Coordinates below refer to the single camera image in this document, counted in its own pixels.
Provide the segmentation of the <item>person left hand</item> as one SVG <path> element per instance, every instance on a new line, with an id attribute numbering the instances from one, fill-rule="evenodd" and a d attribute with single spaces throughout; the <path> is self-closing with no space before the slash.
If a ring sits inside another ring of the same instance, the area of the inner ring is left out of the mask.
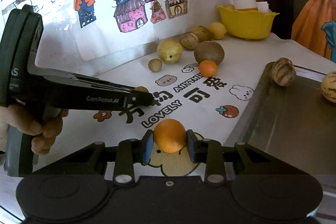
<path id="1" fill-rule="evenodd" d="M 56 137 L 63 128 L 63 118 L 69 110 L 63 109 L 60 114 L 41 125 L 31 115 L 18 105 L 1 107 L 1 152 L 6 152 L 7 130 L 9 126 L 17 128 L 20 132 L 33 136 L 31 150 L 38 155 L 46 155 L 54 145 Z"/>

